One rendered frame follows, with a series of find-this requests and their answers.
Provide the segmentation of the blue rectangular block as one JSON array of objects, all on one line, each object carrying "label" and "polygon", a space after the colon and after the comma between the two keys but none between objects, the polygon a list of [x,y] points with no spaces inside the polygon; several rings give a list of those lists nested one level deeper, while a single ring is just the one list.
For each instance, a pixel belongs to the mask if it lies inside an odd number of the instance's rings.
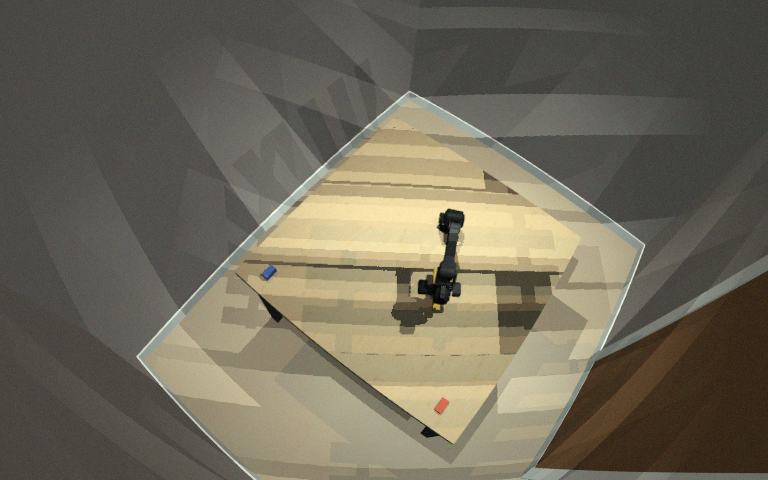
[{"label": "blue rectangular block", "polygon": [[265,279],[269,280],[276,272],[277,272],[277,269],[270,264],[269,267],[262,274]]}]

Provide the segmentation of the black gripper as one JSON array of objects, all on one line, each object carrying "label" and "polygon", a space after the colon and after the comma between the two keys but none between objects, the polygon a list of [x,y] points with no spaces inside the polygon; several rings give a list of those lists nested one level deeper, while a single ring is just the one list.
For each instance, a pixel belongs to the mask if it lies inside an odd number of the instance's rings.
[{"label": "black gripper", "polygon": [[[418,293],[419,294],[427,294],[427,295],[432,295],[433,296],[432,288],[434,288],[435,286],[437,286],[437,285],[434,285],[434,282],[428,283],[428,280],[419,280],[419,282],[418,282]],[[450,295],[450,297],[451,297],[451,292],[452,292],[452,297],[459,298],[460,295],[461,295],[461,284],[459,282],[456,282],[456,284],[454,284],[453,288],[449,288],[449,295]]]}]

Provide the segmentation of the red rectangular block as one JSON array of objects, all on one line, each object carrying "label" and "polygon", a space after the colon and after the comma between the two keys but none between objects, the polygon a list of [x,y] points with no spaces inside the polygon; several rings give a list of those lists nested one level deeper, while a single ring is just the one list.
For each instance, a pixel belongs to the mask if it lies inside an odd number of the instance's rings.
[{"label": "red rectangular block", "polygon": [[448,404],[449,400],[446,400],[444,397],[441,399],[441,401],[437,404],[434,411],[437,411],[439,414],[442,413],[446,405]]}]

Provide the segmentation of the yellow bar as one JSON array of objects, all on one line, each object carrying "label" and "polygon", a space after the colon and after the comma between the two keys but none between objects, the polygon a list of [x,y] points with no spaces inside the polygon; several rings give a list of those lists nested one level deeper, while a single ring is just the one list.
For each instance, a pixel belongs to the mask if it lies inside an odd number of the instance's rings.
[{"label": "yellow bar", "polygon": [[[434,268],[433,282],[435,281],[436,271],[437,271],[437,268]],[[440,311],[440,305],[433,303],[433,296],[432,296],[432,311],[434,311],[434,310],[435,311]]]}]

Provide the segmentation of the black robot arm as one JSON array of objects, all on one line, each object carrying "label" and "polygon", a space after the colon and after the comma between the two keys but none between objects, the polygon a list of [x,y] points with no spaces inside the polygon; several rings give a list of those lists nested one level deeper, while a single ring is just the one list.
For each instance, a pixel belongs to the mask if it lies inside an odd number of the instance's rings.
[{"label": "black robot arm", "polygon": [[458,275],[454,258],[458,235],[461,228],[464,226],[464,219],[465,215],[463,215],[462,211],[457,211],[452,208],[447,208],[445,213],[439,213],[439,225],[437,228],[445,234],[448,233],[448,235],[444,258],[436,271],[434,285],[437,286],[432,288],[434,304],[446,305],[450,301],[449,288],[453,288],[454,284],[456,284]]}]

